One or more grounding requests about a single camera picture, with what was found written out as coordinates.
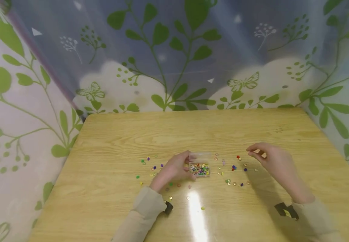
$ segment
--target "wood grain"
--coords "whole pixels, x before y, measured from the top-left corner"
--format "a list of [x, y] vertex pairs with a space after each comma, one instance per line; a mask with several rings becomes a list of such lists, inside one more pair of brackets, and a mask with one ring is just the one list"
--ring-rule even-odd
[[[210, 163], [209, 178], [168, 186], [163, 197], [173, 196], [174, 209], [159, 216], [147, 242], [301, 241], [296, 222], [273, 207], [291, 199], [245, 152], [259, 141], [291, 152], [349, 241], [349, 166], [302, 109], [90, 115], [29, 241], [110, 241], [141, 189], [139, 182], [149, 185], [151, 167], [184, 150], [218, 153], [219, 160]], [[151, 160], [142, 165], [147, 156]], [[228, 178], [245, 186], [228, 186]]]

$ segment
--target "sleeve cuff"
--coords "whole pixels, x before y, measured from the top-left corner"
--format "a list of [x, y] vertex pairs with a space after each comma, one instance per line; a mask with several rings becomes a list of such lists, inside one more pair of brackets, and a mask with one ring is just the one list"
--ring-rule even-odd
[[133, 210], [141, 214], [145, 219], [156, 217], [166, 209], [162, 196], [149, 187], [144, 187], [134, 201]]

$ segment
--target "beige sleeve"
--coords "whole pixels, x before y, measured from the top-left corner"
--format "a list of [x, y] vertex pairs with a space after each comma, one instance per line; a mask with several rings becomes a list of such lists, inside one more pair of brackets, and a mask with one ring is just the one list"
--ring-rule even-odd
[[293, 207], [299, 216], [298, 223], [304, 235], [312, 242], [343, 242], [339, 231], [330, 218], [325, 205], [318, 199], [309, 204], [297, 204]]
[[143, 242], [157, 216], [165, 211], [162, 196], [144, 187], [134, 201], [133, 209], [115, 232], [112, 242]]

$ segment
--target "clear plastic container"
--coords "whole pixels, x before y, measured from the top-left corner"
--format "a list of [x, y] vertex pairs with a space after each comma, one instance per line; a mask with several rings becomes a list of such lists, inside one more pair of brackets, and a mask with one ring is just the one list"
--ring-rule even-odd
[[210, 152], [194, 152], [189, 154], [189, 172], [197, 177], [210, 176], [209, 163], [212, 161]]

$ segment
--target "child's hand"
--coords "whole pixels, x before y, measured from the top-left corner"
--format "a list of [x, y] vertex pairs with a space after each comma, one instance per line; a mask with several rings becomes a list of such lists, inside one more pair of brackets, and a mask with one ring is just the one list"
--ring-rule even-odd
[[289, 193], [294, 202], [304, 204], [314, 201], [309, 187], [299, 177], [291, 155], [269, 143], [256, 143], [247, 148], [248, 155], [257, 159], [270, 175]]
[[196, 177], [189, 172], [189, 168], [184, 166], [188, 164], [190, 151], [187, 150], [180, 154], [174, 155], [162, 168], [162, 170], [154, 177], [150, 188], [158, 192], [170, 181], [190, 179], [195, 180]]

